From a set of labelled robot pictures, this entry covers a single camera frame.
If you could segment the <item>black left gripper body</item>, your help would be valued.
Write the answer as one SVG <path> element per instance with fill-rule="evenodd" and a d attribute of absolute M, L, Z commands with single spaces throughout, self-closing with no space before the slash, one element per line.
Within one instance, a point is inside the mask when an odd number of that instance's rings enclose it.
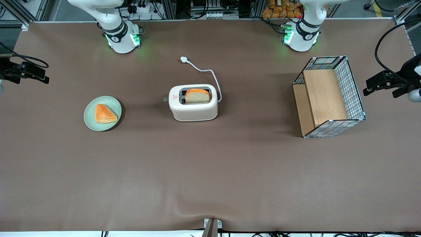
<path fill-rule="evenodd" d="M 420 89 L 420 60 L 421 54 L 417 54 L 410 60 L 406 61 L 401 69 L 396 72 L 392 80 L 397 90 L 392 92 L 394 98 L 409 95 L 412 91 Z"/>

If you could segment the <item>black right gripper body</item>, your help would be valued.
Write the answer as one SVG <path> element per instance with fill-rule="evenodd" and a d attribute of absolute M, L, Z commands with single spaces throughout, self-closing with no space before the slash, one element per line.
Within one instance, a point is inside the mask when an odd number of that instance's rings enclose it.
<path fill-rule="evenodd" d="M 0 57 L 0 79 L 1 82 L 6 80 L 15 84 L 20 84 L 22 78 L 22 69 L 27 63 L 13 63 L 10 61 L 12 55 L 1 54 Z"/>

